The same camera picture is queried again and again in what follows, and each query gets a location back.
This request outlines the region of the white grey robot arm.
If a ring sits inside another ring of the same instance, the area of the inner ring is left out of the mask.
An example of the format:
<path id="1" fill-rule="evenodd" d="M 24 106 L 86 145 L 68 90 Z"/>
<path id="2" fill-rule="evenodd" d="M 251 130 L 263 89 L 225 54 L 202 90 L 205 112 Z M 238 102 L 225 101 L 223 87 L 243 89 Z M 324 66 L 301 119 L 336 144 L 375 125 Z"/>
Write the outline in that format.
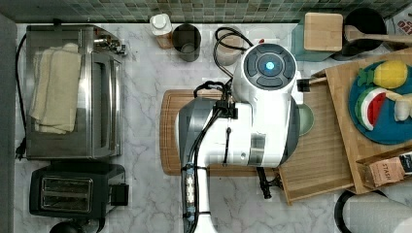
<path id="1" fill-rule="evenodd" d="M 227 83 L 206 82 L 220 99 L 194 95 L 178 113 L 184 233 L 217 233 L 209 208 L 208 167 L 285 163 L 299 139 L 303 97 L 293 55 L 273 43 L 250 43 Z"/>

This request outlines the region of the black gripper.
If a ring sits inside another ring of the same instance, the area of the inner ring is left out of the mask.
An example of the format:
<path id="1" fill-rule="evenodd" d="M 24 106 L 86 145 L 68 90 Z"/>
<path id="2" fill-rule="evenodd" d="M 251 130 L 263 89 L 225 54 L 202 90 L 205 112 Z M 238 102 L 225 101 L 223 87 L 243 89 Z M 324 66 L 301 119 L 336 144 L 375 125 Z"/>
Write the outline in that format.
<path id="1" fill-rule="evenodd" d="M 300 79 L 297 81 L 297 90 L 299 92 L 310 91 L 310 81 L 308 79 Z"/>

